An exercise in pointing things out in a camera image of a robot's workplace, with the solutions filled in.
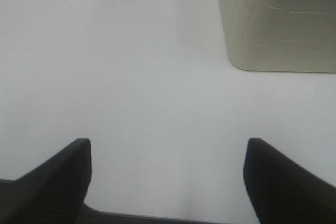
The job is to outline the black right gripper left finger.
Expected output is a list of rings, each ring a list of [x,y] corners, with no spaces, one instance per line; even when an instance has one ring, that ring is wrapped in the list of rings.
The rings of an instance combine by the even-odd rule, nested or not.
[[[1,223],[74,223],[92,175],[91,144],[71,142],[16,180],[1,180]]]

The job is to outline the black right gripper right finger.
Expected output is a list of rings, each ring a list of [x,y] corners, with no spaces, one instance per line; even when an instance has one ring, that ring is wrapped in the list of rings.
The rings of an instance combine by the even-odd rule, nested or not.
[[[260,223],[335,223],[335,187],[260,138],[251,138],[245,188]]]

